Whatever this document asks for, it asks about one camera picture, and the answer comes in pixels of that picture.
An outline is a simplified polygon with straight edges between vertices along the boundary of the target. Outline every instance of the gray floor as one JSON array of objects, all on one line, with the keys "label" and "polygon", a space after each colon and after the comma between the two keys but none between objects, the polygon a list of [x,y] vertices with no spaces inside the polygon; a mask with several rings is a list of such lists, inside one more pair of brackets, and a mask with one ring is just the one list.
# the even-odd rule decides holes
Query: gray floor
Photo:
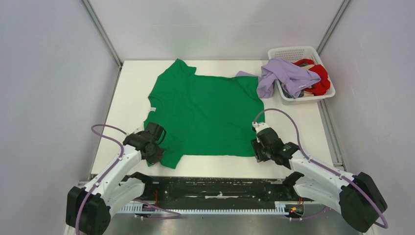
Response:
[{"label": "gray floor", "polygon": [[[306,215],[321,210],[307,205]],[[328,210],[306,221],[289,222],[279,215],[184,215],[180,219],[141,221],[117,214],[104,235],[359,235],[341,215]]]}]

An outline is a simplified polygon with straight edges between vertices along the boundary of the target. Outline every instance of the pile of clothes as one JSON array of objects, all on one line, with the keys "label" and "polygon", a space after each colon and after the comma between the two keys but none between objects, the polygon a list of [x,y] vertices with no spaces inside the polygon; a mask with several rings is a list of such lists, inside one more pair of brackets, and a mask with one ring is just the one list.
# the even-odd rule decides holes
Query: pile of clothes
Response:
[{"label": "pile of clothes", "polygon": [[[275,82],[281,84],[287,98],[324,95],[330,88],[328,73],[322,65],[313,60],[302,59],[295,63],[281,58],[273,58],[261,67],[256,93],[259,98],[270,98],[274,93]],[[240,71],[236,76],[253,76]]]}]

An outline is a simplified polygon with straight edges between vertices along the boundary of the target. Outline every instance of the green cloth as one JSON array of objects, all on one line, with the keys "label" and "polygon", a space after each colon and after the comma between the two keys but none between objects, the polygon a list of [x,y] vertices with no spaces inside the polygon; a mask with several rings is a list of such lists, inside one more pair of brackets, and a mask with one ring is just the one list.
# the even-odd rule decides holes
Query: green cloth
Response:
[{"label": "green cloth", "polygon": [[[264,109],[256,94],[257,77],[195,75],[196,68],[176,60],[156,81],[144,126],[155,122],[167,131],[161,164],[176,168],[186,155],[253,157],[252,122]],[[264,121],[262,115],[258,122]]]}]

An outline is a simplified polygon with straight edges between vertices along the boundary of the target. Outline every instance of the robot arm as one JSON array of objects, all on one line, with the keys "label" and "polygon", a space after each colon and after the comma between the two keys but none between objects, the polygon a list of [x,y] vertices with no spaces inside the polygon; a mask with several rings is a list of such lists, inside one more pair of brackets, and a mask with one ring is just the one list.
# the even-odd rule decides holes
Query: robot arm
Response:
[{"label": "robot arm", "polygon": [[294,143],[284,144],[277,133],[265,123],[254,123],[256,139],[251,141],[258,162],[273,160],[294,172],[283,184],[294,189],[298,196],[322,203],[342,215],[345,221],[360,232],[366,232],[379,218],[375,208],[347,179],[353,179],[381,213],[387,204],[376,184],[367,174],[339,170],[317,158],[301,152]]},{"label": "robot arm", "polygon": [[68,193],[66,224],[75,227],[81,202],[88,193],[81,211],[80,231],[89,235],[101,235],[107,229],[111,218],[133,199],[144,192],[144,182],[138,172],[131,175],[124,184],[120,184],[125,175],[141,160],[150,164],[158,162],[164,150],[159,147],[165,130],[158,124],[148,123],[144,131],[128,135],[123,144],[124,153],[118,153],[114,159],[83,188],[73,187]]}]

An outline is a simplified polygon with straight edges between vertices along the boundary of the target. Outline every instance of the purple garment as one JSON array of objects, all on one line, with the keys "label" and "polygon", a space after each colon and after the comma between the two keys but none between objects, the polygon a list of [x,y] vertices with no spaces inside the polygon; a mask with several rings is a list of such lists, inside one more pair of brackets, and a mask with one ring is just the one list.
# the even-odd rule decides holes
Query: purple garment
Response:
[{"label": "purple garment", "polygon": [[[282,88],[293,98],[298,98],[305,88],[320,82],[320,76],[305,70],[281,58],[272,58],[261,67],[262,75],[258,77],[256,93],[259,98],[270,98],[274,93],[275,81],[282,82]],[[236,76],[255,76],[246,72],[238,72]]]}]

